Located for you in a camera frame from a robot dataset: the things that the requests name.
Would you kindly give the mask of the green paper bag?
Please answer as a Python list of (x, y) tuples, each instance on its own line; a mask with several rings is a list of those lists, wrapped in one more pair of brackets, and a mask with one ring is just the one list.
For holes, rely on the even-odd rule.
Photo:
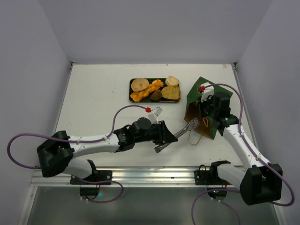
[(186, 112), (184, 120), (190, 122), (196, 118), (199, 125), (195, 131), (199, 134), (215, 139), (216, 133), (223, 133), (225, 121), (237, 121), (231, 114), (230, 99), (233, 93), (213, 82), (199, 77), (187, 94)]

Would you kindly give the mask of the metal tongs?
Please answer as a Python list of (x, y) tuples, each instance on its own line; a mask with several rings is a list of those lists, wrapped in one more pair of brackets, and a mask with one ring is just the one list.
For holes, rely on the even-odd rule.
[[(200, 125), (200, 122), (197, 118), (192, 119), (190, 122), (188, 122), (183, 129), (178, 131), (177, 133), (174, 134), (174, 136), (179, 139), (181, 136), (183, 136), (186, 132), (191, 131), (192, 129), (198, 127)], [(171, 142), (166, 142), (164, 144), (161, 144), (157, 147), (154, 148), (155, 152), (158, 154), (160, 153), (163, 149), (168, 147), (171, 144)]]

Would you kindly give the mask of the brown chocolate bread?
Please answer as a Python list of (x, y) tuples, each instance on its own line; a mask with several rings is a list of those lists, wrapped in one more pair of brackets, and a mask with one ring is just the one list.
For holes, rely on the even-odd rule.
[(155, 90), (151, 95), (152, 101), (159, 101), (162, 98), (162, 93), (160, 89)]

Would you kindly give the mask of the sliced toast bread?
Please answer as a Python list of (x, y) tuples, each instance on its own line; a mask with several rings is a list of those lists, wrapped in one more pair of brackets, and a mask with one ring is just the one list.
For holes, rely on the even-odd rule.
[(162, 98), (167, 100), (179, 101), (180, 88), (179, 86), (166, 86), (161, 90)]

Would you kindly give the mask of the round bun bread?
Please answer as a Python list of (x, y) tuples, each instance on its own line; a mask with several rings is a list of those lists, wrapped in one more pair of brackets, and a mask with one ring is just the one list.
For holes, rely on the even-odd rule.
[(179, 85), (179, 80), (174, 77), (174, 76), (168, 76), (165, 80), (165, 84), (167, 86), (173, 86), (173, 87), (176, 87)]

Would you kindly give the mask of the orange waffle bread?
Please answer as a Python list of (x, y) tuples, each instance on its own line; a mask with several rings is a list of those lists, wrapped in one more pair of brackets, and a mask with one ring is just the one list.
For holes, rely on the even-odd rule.
[(163, 86), (164, 83), (161, 80), (156, 79), (146, 89), (138, 92), (133, 92), (129, 96), (134, 102), (140, 102), (143, 98), (146, 98), (150, 93), (160, 89)]

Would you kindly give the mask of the beige bagel bread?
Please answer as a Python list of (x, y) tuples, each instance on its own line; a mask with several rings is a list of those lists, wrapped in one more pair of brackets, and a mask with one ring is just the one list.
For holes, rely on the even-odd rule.
[(142, 91), (142, 90), (148, 88), (148, 86), (149, 86), (149, 81), (145, 78), (134, 79), (131, 83), (131, 89), (134, 92)]

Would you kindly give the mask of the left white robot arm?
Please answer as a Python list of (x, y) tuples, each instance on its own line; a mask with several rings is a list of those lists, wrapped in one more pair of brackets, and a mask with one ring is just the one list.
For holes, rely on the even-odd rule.
[(59, 131), (38, 146), (37, 154), (43, 177), (65, 173), (92, 184), (98, 177), (96, 167), (91, 160), (82, 160), (82, 156), (123, 152), (133, 149), (136, 143), (164, 145), (177, 141), (164, 121), (153, 124), (142, 117), (131, 125), (114, 130), (112, 135), (78, 137)]

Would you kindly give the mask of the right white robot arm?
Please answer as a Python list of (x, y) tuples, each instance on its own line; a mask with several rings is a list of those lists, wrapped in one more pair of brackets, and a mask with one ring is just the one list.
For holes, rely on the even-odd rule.
[(212, 119), (214, 127), (231, 145), (244, 169), (234, 167), (229, 161), (213, 162), (209, 179), (214, 184), (223, 180), (231, 183), (241, 194), (247, 205), (266, 203), (281, 198), (283, 174), (279, 164), (271, 164), (249, 141), (240, 120), (230, 109), (230, 96), (225, 92), (205, 90), (198, 98), (202, 118)]

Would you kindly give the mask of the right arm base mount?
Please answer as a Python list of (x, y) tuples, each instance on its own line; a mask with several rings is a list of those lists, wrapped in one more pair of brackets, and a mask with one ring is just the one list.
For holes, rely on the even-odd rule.
[[(227, 182), (218, 177), (213, 177), (210, 171), (210, 167), (205, 165), (200, 165), (197, 170), (194, 171), (194, 180), (196, 185), (212, 185), (213, 187), (208, 187), (207, 190), (221, 189), (227, 187)], [(212, 191), (208, 195), (214, 199), (225, 199), (227, 196), (226, 191)]]

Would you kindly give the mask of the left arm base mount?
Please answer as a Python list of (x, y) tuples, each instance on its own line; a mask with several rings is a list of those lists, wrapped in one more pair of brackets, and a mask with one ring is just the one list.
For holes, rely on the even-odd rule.
[(93, 174), (83, 179), (85, 182), (80, 181), (75, 176), (71, 176), (71, 185), (80, 185), (79, 194), (80, 197), (94, 200), (100, 194), (101, 185), (111, 185), (112, 171), (100, 170), (93, 172)]

